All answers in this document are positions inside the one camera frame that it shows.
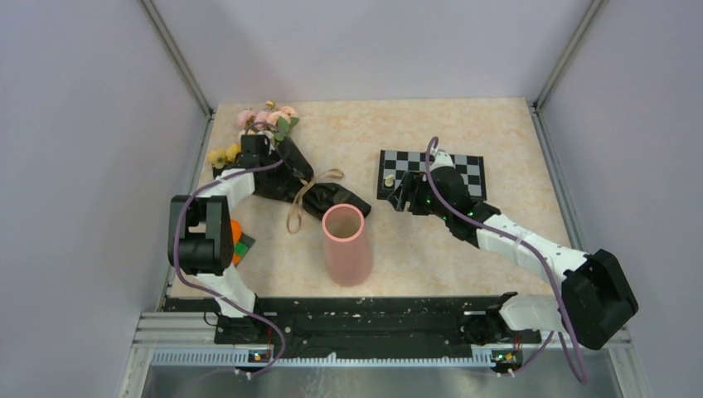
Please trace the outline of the flower bouquet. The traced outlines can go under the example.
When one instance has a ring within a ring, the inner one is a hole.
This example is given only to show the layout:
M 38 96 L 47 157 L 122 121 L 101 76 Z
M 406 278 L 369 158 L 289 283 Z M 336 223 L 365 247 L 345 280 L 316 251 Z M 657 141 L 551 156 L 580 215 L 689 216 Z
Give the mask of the flower bouquet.
M 371 205 L 339 183 L 344 178 L 342 170 L 314 171 L 290 137 L 298 122 L 298 113 L 290 106 L 277 107 L 268 102 L 262 110 L 242 110 L 235 121 L 235 142 L 226 148 L 214 148 L 206 155 L 212 176 L 220 177 L 236 168 L 235 158 L 243 135 L 266 135 L 282 164 L 254 175 L 256 196 L 289 203 L 290 221 L 300 222 L 304 212 L 321 220 L 325 212 L 339 204 L 356 206 L 364 217 L 369 216 Z

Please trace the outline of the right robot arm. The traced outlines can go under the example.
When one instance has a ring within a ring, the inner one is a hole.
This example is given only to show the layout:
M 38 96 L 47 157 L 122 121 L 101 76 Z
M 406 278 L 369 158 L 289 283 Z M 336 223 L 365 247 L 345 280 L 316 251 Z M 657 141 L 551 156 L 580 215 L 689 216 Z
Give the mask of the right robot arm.
M 445 166 L 429 175 L 395 172 L 381 177 L 396 211 L 437 216 L 452 236 L 499 255 L 544 280 L 553 293 L 514 294 L 486 319 L 488 335 L 507 342 L 521 330 L 574 335 L 597 350 L 639 311 L 619 263 L 609 251 L 571 249 L 519 226 L 496 207 L 470 196 L 459 172 Z

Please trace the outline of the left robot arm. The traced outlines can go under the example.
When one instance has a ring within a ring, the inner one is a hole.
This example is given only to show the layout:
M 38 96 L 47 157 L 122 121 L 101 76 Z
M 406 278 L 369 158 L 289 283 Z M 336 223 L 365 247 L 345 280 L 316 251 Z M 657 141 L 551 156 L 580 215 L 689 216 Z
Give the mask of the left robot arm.
M 256 173 L 271 171 L 283 161 L 265 162 L 272 153 L 265 135 L 245 135 L 240 147 L 235 167 L 192 194 L 171 200 L 168 250 L 177 278 L 214 298 L 220 314 L 235 319 L 235 333 L 252 343 L 264 336 L 266 326 L 276 326 L 255 313 L 256 295 L 235 267 L 230 212 L 254 194 Z

